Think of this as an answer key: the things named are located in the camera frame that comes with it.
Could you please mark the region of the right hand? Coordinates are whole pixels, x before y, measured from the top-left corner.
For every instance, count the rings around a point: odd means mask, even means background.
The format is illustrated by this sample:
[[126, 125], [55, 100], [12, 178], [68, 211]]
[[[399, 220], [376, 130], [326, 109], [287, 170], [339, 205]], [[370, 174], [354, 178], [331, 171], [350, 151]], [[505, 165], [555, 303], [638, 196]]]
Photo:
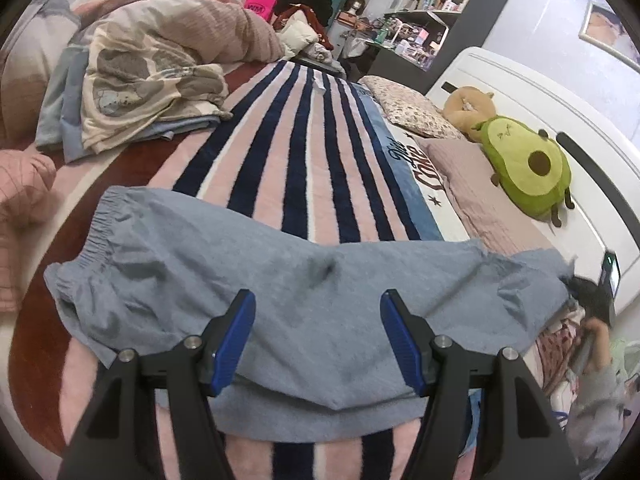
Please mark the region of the right hand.
[[600, 318], [587, 318], [582, 322], [582, 336], [591, 341], [582, 374], [600, 372], [609, 367], [612, 364], [610, 326]]

